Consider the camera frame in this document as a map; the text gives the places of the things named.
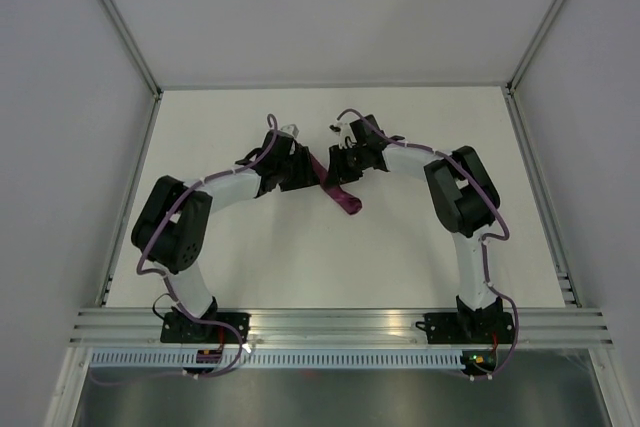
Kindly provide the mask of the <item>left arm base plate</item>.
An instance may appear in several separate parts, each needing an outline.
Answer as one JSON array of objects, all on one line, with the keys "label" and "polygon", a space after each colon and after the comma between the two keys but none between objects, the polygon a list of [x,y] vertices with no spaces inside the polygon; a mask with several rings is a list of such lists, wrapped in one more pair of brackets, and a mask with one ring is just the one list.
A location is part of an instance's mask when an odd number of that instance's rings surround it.
[{"label": "left arm base plate", "polygon": [[[235,328],[242,342],[247,340],[250,330],[250,314],[230,311],[218,312],[216,321]],[[237,344],[238,338],[228,328],[205,325],[189,320],[182,313],[171,311],[164,315],[160,342],[164,344]]]}]

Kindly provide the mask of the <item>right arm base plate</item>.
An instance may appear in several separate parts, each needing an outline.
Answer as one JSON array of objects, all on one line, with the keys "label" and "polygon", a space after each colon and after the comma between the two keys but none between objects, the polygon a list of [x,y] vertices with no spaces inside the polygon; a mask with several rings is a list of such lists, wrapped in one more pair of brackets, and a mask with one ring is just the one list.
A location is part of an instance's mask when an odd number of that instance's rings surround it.
[{"label": "right arm base plate", "polygon": [[453,312],[427,312],[416,323],[426,335],[429,345],[482,345],[511,344],[515,340],[515,325],[509,313],[501,314],[497,321],[471,327],[464,326]]}]

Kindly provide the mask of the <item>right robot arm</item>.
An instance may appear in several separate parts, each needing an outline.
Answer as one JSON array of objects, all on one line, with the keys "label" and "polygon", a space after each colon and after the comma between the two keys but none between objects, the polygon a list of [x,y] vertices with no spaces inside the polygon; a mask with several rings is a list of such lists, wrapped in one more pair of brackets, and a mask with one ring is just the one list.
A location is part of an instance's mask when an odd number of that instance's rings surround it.
[{"label": "right robot arm", "polygon": [[427,185],[437,219],[451,233],[459,272],[454,313],[428,312],[416,327],[430,344],[488,344],[512,339],[511,317],[490,280],[488,241],[510,233],[499,214],[500,197],[476,150],[446,153],[389,137],[372,115],[355,110],[352,122],[330,126],[340,137],[329,148],[329,186],[359,180],[367,169],[402,174]]}]

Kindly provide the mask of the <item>purple cloth napkin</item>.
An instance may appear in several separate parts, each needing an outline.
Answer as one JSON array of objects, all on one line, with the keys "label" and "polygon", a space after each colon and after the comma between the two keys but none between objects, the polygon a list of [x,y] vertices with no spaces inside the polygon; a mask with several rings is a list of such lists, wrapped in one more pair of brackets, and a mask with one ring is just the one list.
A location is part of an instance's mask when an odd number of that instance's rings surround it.
[{"label": "purple cloth napkin", "polygon": [[348,215],[358,214],[362,209],[362,202],[359,198],[343,190],[339,185],[330,186],[327,183],[328,171],[316,159],[310,155],[311,166],[313,172],[319,179],[319,185],[322,190]]}]

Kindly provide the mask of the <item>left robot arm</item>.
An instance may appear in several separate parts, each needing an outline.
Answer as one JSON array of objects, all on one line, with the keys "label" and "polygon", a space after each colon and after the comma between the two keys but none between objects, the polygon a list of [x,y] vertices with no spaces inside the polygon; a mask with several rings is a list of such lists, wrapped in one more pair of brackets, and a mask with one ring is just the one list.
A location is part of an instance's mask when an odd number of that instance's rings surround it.
[{"label": "left robot arm", "polygon": [[184,332],[195,342],[212,340],[221,323],[216,299],[197,263],[209,218],[276,188],[316,185],[309,150],[297,136],[294,124],[271,130],[262,146],[233,167],[192,183],[168,175],[159,178],[132,228],[131,242],[141,253],[136,272],[161,276],[175,309],[185,317]]}]

